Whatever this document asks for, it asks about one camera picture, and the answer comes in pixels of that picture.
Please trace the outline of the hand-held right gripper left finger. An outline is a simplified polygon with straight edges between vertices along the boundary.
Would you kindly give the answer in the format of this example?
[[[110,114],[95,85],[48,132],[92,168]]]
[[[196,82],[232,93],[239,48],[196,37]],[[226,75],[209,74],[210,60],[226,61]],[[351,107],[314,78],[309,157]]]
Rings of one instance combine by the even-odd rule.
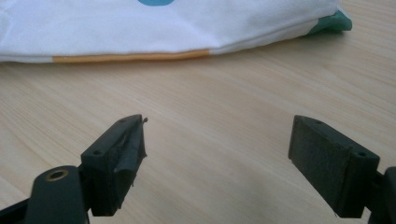
[[[81,154],[80,172],[88,180],[88,207],[95,217],[112,217],[121,208],[147,157],[140,114],[116,121]]]

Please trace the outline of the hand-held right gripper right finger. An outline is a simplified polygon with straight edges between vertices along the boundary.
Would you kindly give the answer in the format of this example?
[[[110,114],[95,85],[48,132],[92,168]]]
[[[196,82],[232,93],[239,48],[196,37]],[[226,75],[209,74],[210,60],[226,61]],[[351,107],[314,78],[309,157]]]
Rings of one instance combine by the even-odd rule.
[[[376,154],[320,120],[296,115],[288,157],[337,216],[362,215]]]

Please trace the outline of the white tote bag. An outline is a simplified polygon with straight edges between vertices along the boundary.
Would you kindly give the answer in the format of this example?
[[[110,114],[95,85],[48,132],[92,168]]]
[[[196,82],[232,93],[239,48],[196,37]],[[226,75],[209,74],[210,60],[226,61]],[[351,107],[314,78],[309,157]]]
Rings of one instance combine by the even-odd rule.
[[[0,0],[0,62],[185,59],[351,28],[339,0]]]

